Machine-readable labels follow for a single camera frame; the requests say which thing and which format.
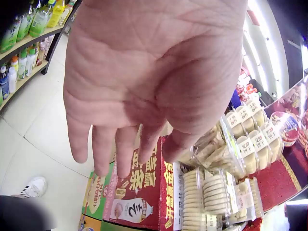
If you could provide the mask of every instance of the bottle cap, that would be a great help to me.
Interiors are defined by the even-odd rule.
[[[6,66],[1,67],[1,73],[4,73],[6,71]]]
[[[24,59],[24,58],[27,57],[27,52],[26,52],[26,51],[22,51],[22,52],[20,53],[20,55],[21,55],[21,58]]]
[[[10,67],[10,68],[9,68],[9,74],[10,74],[10,73],[11,73],[11,74],[12,74],[12,73],[15,73],[15,68],[14,68],[14,67]]]
[[[17,60],[18,60],[17,55],[14,55],[14,56],[12,57],[12,62],[14,63],[14,62],[16,62]]]
[[[35,50],[34,49],[30,49],[29,55],[33,55],[33,54],[35,54]]]

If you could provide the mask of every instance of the store shelf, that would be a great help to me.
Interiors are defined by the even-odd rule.
[[[38,72],[40,72],[42,69],[44,69],[44,67],[47,65],[47,61],[44,60],[42,62],[41,65],[39,65],[38,67],[34,67],[32,69],[32,73],[29,77],[25,77],[23,80],[17,81],[16,83],[16,91],[12,94],[9,94],[9,97],[7,97],[3,102],[2,105],[0,106],[0,111],[2,110],[2,108],[5,106],[5,104],[12,98],[12,96],[29,80],[31,79],[33,76],[35,76]]]
[[[55,26],[54,28],[48,28],[47,27],[41,36],[35,37],[35,38],[31,37],[30,35],[26,35],[25,38],[23,40],[21,40],[20,42],[17,42],[13,46],[13,48],[11,48],[10,50],[0,54],[0,65],[9,61],[14,55],[18,54],[24,48],[29,47],[32,44],[50,36],[50,35],[59,33],[62,30],[63,27],[64,27],[64,25]]]

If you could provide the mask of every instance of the white floor tile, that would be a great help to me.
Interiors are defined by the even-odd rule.
[[[59,63],[65,65],[66,47],[68,42],[68,36],[63,34],[58,42],[52,58],[55,58]]]
[[[72,157],[62,92],[57,92],[53,100],[36,117],[25,138],[43,153],[86,177],[94,168],[92,145],[89,145],[88,160],[85,163],[79,164]]]
[[[87,178],[43,154],[25,139],[7,171],[1,194],[19,193],[31,178],[40,175],[48,181],[41,200],[55,217],[57,230],[77,230]]]
[[[22,137],[0,118],[0,191],[5,173]]]
[[[39,74],[19,89],[4,109],[4,120],[21,136],[24,136],[41,109],[49,104],[59,88],[54,81]]]

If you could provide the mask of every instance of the tiled floor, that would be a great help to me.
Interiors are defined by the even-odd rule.
[[[54,231],[78,230],[93,169],[92,149],[88,161],[78,164],[68,142],[62,97],[67,41],[63,35],[48,73],[30,80],[0,112],[0,195],[17,194],[32,177],[46,177],[41,200],[54,215]]]

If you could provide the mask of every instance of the shoe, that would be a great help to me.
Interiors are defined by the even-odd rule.
[[[42,176],[33,178],[21,191],[20,195],[25,197],[41,197],[47,189],[47,181]]]

